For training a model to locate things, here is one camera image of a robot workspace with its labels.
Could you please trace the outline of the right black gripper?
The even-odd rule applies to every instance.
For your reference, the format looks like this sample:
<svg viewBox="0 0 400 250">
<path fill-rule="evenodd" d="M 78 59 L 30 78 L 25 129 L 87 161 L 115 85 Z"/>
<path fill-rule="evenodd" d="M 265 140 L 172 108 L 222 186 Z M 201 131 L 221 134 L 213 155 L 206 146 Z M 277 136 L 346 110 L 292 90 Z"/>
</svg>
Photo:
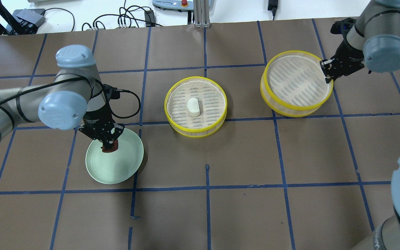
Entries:
<svg viewBox="0 0 400 250">
<path fill-rule="evenodd" d="M 354 18 L 335 21 L 330 29 L 330 33 L 342 35 L 343 40 L 330 59 L 324 59 L 319 62 L 327 84 L 336 81 L 342 76 L 349 76 L 365 67 L 362 50 L 353 47 L 348 41 L 348 34 L 353 28 L 355 33 L 359 34 L 355 26 L 356 21 Z"/>
</svg>

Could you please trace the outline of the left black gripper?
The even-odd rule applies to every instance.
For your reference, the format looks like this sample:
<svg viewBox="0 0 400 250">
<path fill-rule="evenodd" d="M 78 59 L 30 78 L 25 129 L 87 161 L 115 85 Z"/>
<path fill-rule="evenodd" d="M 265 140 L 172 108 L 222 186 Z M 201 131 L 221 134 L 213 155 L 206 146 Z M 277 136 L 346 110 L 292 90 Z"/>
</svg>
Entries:
<svg viewBox="0 0 400 250">
<path fill-rule="evenodd" d="M 82 119 L 82 124 L 78 131 L 92 140 L 102 143 L 102 146 L 108 147 L 113 141 L 118 140 L 124 131 L 124 126 L 115 122 L 113 111 L 110 106 L 110 100 L 120 98 L 120 90 L 108 84 L 97 83 L 99 88 L 89 104 L 94 104 L 95 109 L 87 111 Z"/>
</svg>

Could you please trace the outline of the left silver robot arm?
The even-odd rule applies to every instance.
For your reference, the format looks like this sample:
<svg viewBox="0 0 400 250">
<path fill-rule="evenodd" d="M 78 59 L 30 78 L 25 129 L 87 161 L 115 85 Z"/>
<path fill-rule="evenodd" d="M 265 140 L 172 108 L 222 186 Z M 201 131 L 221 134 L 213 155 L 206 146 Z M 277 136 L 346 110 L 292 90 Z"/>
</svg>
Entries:
<svg viewBox="0 0 400 250">
<path fill-rule="evenodd" d="M 113 119 L 109 101 L 116 90 L 102 84 L 91 49 L 75 44 L 56 53 L 60 71 L 50 84 L 0 90 L 0 142 L 20 124 L 42 122 L 79 131 L 101 142 L 103 152 L 118 149 L 124 126 Z"/>
</svg>

